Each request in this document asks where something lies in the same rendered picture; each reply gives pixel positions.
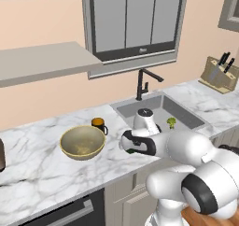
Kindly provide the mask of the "beige bowl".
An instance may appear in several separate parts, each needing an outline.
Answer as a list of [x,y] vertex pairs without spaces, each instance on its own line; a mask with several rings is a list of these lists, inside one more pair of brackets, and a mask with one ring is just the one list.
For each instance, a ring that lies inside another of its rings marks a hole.
[[105,145],[105,134],[90,125],[67,130],[60,139],[60,148],[69,158],[87,161],[98,155]]

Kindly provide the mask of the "steel sink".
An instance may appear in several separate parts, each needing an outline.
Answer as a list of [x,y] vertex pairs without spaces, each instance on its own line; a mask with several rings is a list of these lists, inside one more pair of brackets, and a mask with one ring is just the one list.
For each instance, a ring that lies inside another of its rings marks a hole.
[[167,120],[175,118],[176,130],[199,130],[207,125],[207,122],[189,111],[164,92],[154,92],[142,96],[141,101],[134,98],[124,100],[111,105],[113,109],[130,126],[134,125],[134,116],[138,109],[148,108],[153,111],[153,118],[163,132],[170,130]]

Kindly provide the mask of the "black mug, orange inside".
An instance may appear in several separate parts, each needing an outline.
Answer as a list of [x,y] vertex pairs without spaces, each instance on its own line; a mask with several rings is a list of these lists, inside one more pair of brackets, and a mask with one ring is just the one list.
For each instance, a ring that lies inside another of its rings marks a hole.
[[100,129],[105,135],[108,135],[108,128],[105,126],[105,121],[102,118],[92,119],[91,125]]

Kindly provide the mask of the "black tap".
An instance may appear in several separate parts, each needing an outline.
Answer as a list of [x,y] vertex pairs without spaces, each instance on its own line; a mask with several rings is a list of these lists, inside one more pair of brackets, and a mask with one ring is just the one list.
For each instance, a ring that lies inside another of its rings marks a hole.
[[142,94],[148,92],[148,82],[145,83],[145,87],[142,87],[143,83],[143,74],[146,73],[147,75],[151,76],[152,78],[157,79],[159,82],[163,82],[164,79],[150,71],[148,71],[145,68],[142,68],[138,72],[138,83],[137,83],[137,93],[135,100],[141,101],[142,100]]

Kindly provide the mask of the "beige drawer front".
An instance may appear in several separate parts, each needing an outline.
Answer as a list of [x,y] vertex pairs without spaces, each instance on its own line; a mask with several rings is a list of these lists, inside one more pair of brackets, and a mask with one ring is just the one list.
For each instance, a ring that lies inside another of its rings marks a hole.
[[131,176],[121,179],[114,185],[114,200],[121,200],[137,191],[146,188],[146,178],[148,171],[140,171]]

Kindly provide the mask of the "grey-framed window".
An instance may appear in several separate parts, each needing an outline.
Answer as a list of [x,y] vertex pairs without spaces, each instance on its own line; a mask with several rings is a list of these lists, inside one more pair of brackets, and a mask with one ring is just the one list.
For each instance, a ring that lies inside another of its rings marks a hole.
[[187,0],[82,0],[86,49],[103,78],[177,59]]

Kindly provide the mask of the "wooden knife block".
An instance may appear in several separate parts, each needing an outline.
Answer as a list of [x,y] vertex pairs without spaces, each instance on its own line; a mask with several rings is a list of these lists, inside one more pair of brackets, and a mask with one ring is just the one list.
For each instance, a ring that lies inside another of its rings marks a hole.
[[233,64],[227,72],[224,72],[224,69],[228,65],[224,64],[219,67],[219,70],[213,77],[213,72],[217,69],[217,63],[218,59],[211,56],[207,57],[199,82],[222,94],[233,92],[239,78],[239,67]]

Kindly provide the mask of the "beige cupboard door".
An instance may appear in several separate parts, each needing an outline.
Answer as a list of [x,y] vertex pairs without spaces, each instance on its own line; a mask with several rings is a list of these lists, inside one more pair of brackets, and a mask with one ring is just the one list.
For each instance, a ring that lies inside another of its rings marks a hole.
[[155,211],[157,200],[146,191],[123,204],[123,226],[145,226],[147,218]]

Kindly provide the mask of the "beige cupboard run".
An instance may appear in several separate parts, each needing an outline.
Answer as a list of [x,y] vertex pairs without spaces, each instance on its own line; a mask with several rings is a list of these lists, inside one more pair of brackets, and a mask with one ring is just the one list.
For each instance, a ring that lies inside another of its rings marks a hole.
[[215,147],[228,145],[239,148],[239,127],[227,130],[211,139]]

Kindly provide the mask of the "black dishwasher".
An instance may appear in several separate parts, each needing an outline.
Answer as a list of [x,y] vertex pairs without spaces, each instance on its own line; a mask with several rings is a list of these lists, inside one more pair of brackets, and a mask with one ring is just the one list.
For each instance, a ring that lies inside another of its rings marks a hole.
[[83,198],[77,199],[67,205],[61,206],[55,210],[50,211],[40,217],[27,221],[20,226],[48,226],[52,222],[58,219],[62,219],[72,213],[84,207],[83,203],[87,200],[91,200],[93,205],[93,211],[77,219],[74,222],[67,224],[66,226],[105,226],[105,200],[104,200],[104,189],[100,189]]

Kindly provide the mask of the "dark brown appliance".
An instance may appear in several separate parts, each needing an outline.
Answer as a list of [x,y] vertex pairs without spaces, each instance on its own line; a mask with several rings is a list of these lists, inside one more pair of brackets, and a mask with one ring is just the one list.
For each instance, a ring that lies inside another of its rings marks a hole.
[[0,172],[6,168],[5,147],[2,139],[0,138]]

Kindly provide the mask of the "beige wall shelf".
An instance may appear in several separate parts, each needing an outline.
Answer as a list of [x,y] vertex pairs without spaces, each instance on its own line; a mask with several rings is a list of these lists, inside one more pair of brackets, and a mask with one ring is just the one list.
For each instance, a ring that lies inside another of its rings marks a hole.
[[0,50],[0,88],[83,73],[103,63],[77,42]]

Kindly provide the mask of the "black-handled knife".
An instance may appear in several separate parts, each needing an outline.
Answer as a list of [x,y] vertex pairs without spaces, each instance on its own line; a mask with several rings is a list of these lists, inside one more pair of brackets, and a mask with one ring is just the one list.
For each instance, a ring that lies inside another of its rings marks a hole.
[[230,60],[230,62],[227,64],[227,66],[225,67],[225,69],[224,69],[224,73],[226,74],[228,71],[229,71],[229,69],[231,68],[231,66],[232,66],[232,64],[234,63],[234,58],[232,58],[231,60]]
[[230,56],[230,52],[227,52],[222,55],[222,57],[220,58],[219,62],[218,62],[218,65],[223,65],[225,64],[225,62],[227,61],[228,57]]

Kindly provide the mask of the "grey frame on wall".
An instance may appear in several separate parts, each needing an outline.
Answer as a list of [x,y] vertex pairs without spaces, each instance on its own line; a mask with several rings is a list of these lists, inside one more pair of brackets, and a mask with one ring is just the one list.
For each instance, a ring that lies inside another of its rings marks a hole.
[[239,33],[239,0],[224,0],[218,27]]

